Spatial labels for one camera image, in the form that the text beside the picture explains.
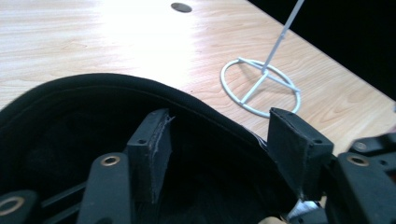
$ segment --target table surface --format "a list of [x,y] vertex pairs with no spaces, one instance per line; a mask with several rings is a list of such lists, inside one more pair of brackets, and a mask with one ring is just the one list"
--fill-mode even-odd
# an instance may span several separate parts
[[[245,0],[0,0],[0,109],[33,87],[87,73],[154,79],[187,92],[266,139],[269,120],[234,103],[221,68],[237,57],[265,61],[282,25]],[[302,91],[297,113],[335,144],[396,124],[394,102],[311,44],[287,32],[271,65]],[[243,96],[260,72],[238,64],[227,82]],[[249,102],[292,110],[292,91],[266,80]]]

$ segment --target white wire stand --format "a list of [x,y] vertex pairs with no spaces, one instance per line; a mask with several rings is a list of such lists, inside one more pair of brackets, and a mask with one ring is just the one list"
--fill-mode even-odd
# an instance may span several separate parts
[[[291,90],[293,90],[294,95],[295,95],[295,100],[296,100],[296,104],[294,109],[291,111],[292,113],[297,113],[297,111],[300,109],[300,105],[301,105],[301,94],[300,94],[300,90],[294,85],[294,83],[291,81],[290,78],[288,78],[288,76],[286,76],[285,74],[283,74],[280,70],[276,69],[275,67],[273,67],[270,62],[272,60],[272,58],[275,55],[275,52],[277,50],[277,48],[279,47],[280,42],[284,39],[286,32],[289,30],[291,23],[294,21],[294,18],[296,17],[298,11],[300,10],[301,6],[303,5],[304,0],[298,0],[298,2],[296,3],[293,11],[291,12],[291,14],[289,15],[288,20],[286,21],[282,33],[280,34],[279,38],[277,39],[273,49],[271,50],[267,60],[265,61],[265,63],[260,62],[260,61],[256,61],[256,60],[251,60],[251,59],[244,59],[239,57],[237,60],[231,61],[229,63],[227,63],[222,69],[221,69],[221,74],[220,74],[220,81],[221,84],[223,86],[223,89],[227,92],[227,94],[239,105],[241,105],[243,108],[245,108],[246,110],[250,111],[253,114],[265,117],[265,118],[269,118],[270,114],[268,112],[263,112],[260,111],[258,109],[253,108],[252,106],[247,104],[248,99],[250,98],[250,96],[253,94],[253,92],[255,90],[257,90],[257,88],[260,87],[260,85],[264,82],[265,79],[269,78],[272,79],[273,81],[275,81],[276,83],[283,85]],[[262,72],[262,76],[260,77],[260,79],[256,82],[256,84],[254,84],[254,86],[250,89],[250,91],[248,91],[248,93],[242,98],[242,100],[240,100],[235,94],[233,94],[233,92],[231,91],[231,89],[228,87],[227,82],[225,81],[225,73],[227,71],[227,69],[229,67],[231,67],[232,65],[236,64],[236,63],[247,63],[257,69],[260,69]],[[275,73],[278,77],[274,77],[271,75],[271,72]]]

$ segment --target wood grain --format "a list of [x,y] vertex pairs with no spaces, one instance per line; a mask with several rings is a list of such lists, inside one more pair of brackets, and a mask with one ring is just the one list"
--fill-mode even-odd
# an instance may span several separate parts
[[[172,3],[0,0],[0,108],[59,77],[120,73],[185,91],[266,139],[268,119],[236,105],[219,72],[238,56],[265,61],[281,24],[244,0],[183,1],[191,13]],[[302,90],[298,115],[335,143],[334,154],[396,123],[394,102],[293,32],[271,64]],[[241,64],[227,80],[243,95],[259,75]],[[257,108],[294,107],[290,90],[271,80],[260,90]]]

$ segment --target black background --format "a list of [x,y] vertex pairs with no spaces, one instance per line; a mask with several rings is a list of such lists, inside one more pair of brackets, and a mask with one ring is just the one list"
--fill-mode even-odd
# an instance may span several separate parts
[[[286,22],[297,0],[250,0]],[[396,101],[396,1],[305,0],[290,29]]]

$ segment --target white metal rod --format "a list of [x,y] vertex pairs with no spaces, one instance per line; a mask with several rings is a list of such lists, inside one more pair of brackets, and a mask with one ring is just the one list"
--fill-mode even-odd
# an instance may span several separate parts
[[254,62],[252,62],[251,60],[244,59],[244,58],[241,58],[241,57],[239,57],[238,60],[239,60],[240,62],[247,63],[247,64],[249,64],[249,65],[251,65],[251,66],[253,66],[253,67],[255,67],[255,68],[258,68],[258,69],[262,70],[262,65],[260,65],[260,64],[258,64],[258,63],[254,63]]
[[294,18],[296,17],[298,11],[300,10],[300,7],[303,5],[303,2],[304,2],[304,0],[298,0],[293,11],[290,13],[289,18],[285,23],[285,26],[283,26],[282,33],[280,34],[279,38],[277,39],[273,49],[271,50],[271,53],[268,55],[267,61],[265,61],[265,64],[262,67],[263,74],[264,74],[265,69],[267,69],[268,64],[270,64],[272,58],[274,57],[274,54],[275,54],[277,48],[279,47],[280,42],[285,37],[286,32],[289,30],[291,23],[294,21]]
[[292,89],[292,90],[294,90],[294,91],[300,92],[299,89],[297,89],[297,88],[291,86],[289,83],[286,83],[286,82],[280,80],[279,78],[273,77],[273,76],[271,76],[271,75],[269,75],[268,78],[270,78],[270,79],[272,79],[273,81],[279,83],[280,85],[283,85],[283,86],[285,86],[285,87],[288,87],[288,88],[290,88],[290,89]]
[[253,92],[259,88],[259,86],[264,82],[265,78],[268,76],[268,71],[267,71],[267,67],[270,64],[272,58],[274,57],[274,54],[277,50],[277,48],[280,45],[280,42],[282,41],[282,39],[284,38],[286,32],[289,30],[291,23],[294,21],[294,18],[296,17],[298,11],[300,10],[301,6],[303,5],[304,0],[298,0],[298,2],[296,3],[293,11],[290,13],[288,20],[286,21],[286,24],[283,26],[283,30],[282,33],[280,34],[279,38],[277,39],[273,49],[271,50],[270,54],[268,55],[267,61],[265,61],[264,65],[262,66],[262,77],[259,79],[258,82],[256,82],[256,84],[253,86],[253,88],[250,89],[250,91],[244,96],[244,98],[242,99],[241,103],[244,104],[245,101],[248,100],[248,98],[250,97],[251,94],[253,94]]

